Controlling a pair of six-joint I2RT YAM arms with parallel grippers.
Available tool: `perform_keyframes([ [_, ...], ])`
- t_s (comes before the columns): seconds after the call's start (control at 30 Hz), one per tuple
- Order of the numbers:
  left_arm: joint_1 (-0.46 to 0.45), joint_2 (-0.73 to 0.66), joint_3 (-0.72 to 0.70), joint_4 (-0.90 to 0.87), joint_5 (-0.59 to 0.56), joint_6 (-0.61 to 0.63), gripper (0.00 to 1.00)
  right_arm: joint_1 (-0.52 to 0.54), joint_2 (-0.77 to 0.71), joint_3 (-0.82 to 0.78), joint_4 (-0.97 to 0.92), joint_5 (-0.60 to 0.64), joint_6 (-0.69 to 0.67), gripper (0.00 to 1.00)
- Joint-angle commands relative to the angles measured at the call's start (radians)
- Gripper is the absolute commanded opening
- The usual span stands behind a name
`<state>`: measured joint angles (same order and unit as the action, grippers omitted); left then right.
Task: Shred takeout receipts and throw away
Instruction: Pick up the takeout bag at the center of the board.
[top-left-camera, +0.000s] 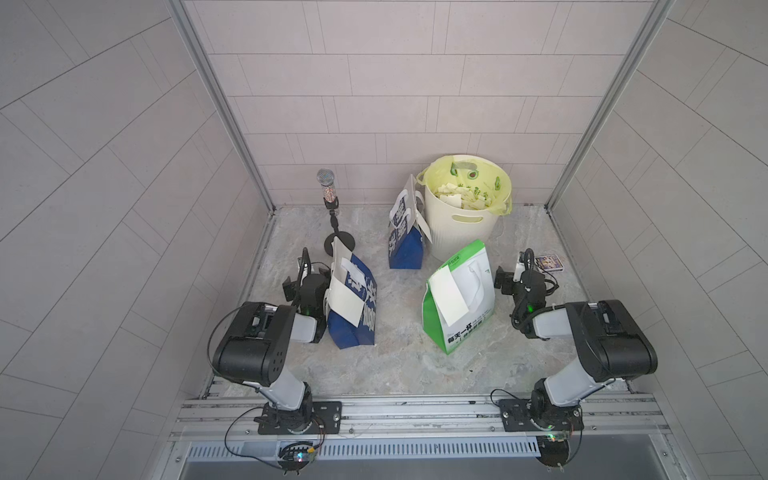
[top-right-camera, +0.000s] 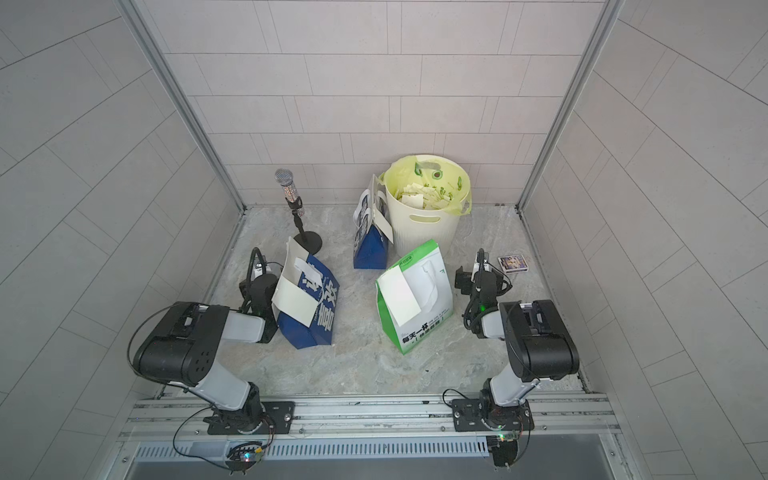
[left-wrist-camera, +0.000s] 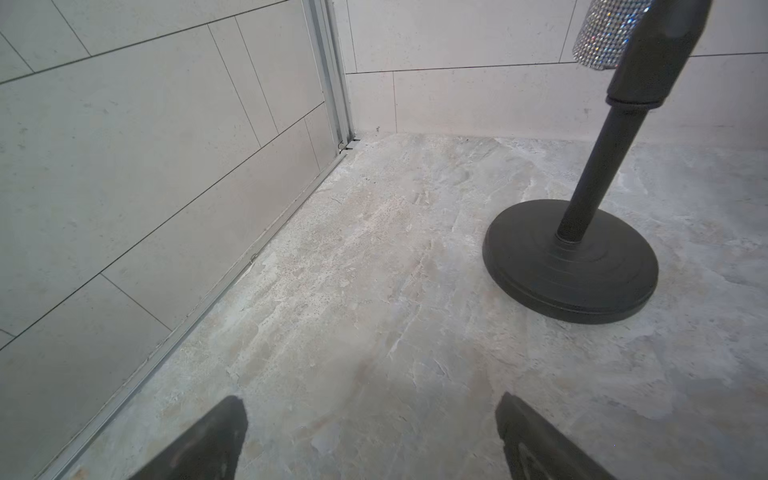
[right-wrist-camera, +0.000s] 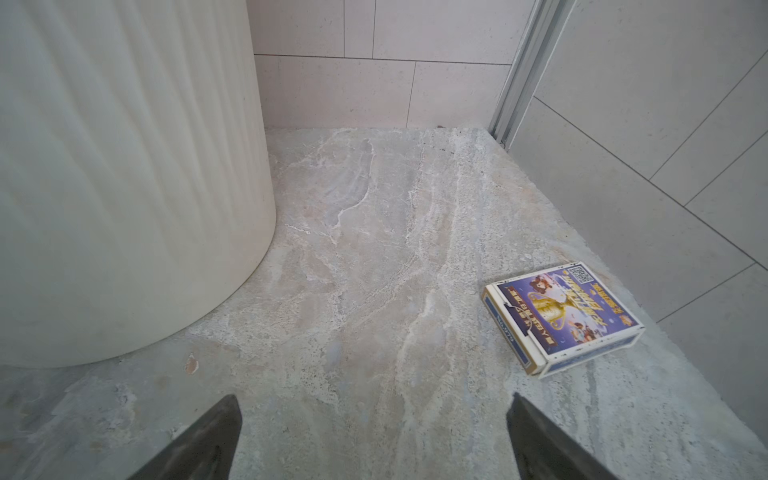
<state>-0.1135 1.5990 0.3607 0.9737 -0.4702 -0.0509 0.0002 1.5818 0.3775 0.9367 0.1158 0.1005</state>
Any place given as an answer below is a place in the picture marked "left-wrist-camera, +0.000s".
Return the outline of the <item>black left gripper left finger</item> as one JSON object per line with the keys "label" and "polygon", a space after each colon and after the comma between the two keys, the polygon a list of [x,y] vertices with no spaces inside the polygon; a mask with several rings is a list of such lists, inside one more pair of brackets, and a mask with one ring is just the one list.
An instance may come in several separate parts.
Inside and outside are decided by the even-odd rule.
{"label": "black left gripper left finger", "polygon": [[232,480],[247,428],[243,401],[227,396],[130,479]]}

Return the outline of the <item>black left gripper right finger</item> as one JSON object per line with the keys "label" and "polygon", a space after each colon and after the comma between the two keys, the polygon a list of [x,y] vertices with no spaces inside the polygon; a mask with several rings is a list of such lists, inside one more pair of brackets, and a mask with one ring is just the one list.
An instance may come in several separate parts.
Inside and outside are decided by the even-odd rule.
{"label": "black left gripper right finger", "polygon": [[518,396],[502,395],[495,420],[513,479],[616,479]]}

